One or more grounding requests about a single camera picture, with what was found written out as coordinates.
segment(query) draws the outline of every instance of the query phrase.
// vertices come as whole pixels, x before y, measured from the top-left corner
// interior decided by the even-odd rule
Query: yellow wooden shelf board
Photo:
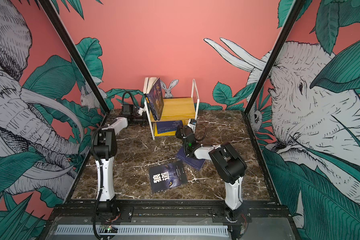
[[[151,122],[164,122],[195,118],[195,113],[193,98],[166,98],[160,121],[155,121],[152,113],[149,116]]]

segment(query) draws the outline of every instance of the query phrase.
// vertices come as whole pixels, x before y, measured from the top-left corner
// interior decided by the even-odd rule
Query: open book
[[[145,78],[143,93],[154,120],[159,121],[164,107],[160,78]]]

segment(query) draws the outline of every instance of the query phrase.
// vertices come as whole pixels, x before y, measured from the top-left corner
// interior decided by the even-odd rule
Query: book on shelf
[[[176,157],[178,159],[180,159],[181,161],[185,162],[186,164],[188,164],[189,166],[194,167],[198,171],[200,171],[200,169],[202,169],[202,167],[206,161],[206,159],[197,159],[197,158],[192,158],[192,157],[186,157],[183,147],[181,147],[180,150],[177,152]]]
[[[188,182],[183,162],[171,162],[149,169],[152,192],[159,192]]]
[[[165,132],[173,132],[177,130],[177,126],[183,126],[183,121],[165,121],[165,122],[157,122],[157,133],[165,133]]]
[[[143,93],[154,120],[159,121],[164,107],[160,78],[145,78]]]

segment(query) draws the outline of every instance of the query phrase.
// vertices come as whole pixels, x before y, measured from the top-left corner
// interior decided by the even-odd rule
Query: rabbit ears
[[[167,88],[167,85],[166,85],[162,80],[160,80],[161,88],[163,88],[163,89],[165,89],[165,90],[172,89],[174,86],[176,86],[176,84],[178,84],[178,82],[179,82],[178,79],[173,80],[173,81],[169,84],[169,87]]]

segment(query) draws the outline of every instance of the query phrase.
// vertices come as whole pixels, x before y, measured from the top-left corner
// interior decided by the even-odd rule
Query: book cover
[[[156,122],[154,122],[154,133],[155,133],[155,137],[164,137],[164,136],[175,136],[176,135],[176,131],[172,131],[172,132],[163,132],[163,133],[157,133],[157,124]]]
[[[177,187],[188,182],[182,161],[151,167],[149,169],[149,179],[153,193]]]
[[[194,167],[198,171],[200,171],[200,169],[203,167],[206,161],[206,159],[186,157],[184,154],[183,147],[181,147],[180,150],[177,152],[176,157],[181,161],[185,162],[186,164],[188,164],[189,166]]]
[[[177,126],[183,126],[183,121],[166,121],[157,122],[157,133],[173,132],[177,130]]]
[[[163,92],[161,90],[160,78],[153,84],[152,88],[147,93],[149,103],[152,108],[152,115],[156,115],[156,121],[159,121],[163,113],[164,100]]]

